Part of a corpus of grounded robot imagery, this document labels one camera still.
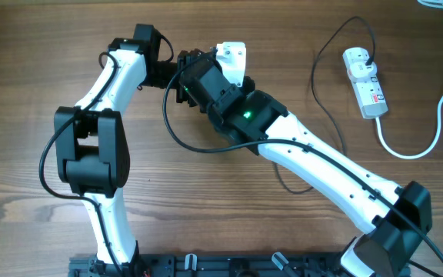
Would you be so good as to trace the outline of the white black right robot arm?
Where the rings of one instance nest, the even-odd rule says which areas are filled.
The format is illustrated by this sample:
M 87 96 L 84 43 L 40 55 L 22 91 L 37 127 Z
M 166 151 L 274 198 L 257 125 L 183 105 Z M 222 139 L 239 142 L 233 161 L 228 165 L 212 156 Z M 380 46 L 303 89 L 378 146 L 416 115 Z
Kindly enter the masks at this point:
M 412 181 L 401 187 L 362 168 L 269 94 L 230 83 L 207 58 L 186 68 L 179 85 L 230 143 L 295 173 L 350 218 L 362 234 L 341 256 L 345 272 L 399 275 L 431 229 L 431 196 L 424 186 Z

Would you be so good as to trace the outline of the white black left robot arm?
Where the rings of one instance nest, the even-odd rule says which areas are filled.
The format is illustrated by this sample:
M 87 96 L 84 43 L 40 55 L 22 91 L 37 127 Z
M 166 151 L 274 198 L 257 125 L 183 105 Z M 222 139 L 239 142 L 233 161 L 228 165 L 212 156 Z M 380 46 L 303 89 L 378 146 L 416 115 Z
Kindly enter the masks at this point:
M 55 112 L 53 142 L 59 178 L 88 210 L 98 245 L 90 275 L 140 276 L 147 270 L 128 224 L 123 187 L 130 155 L 122 116 L 142 85 L 165 88 L 179 63 L 159 60 L 165 40 L 138 24 L 132 38 L 115 38 L 103 52 L 102 73 L 73 107 Z

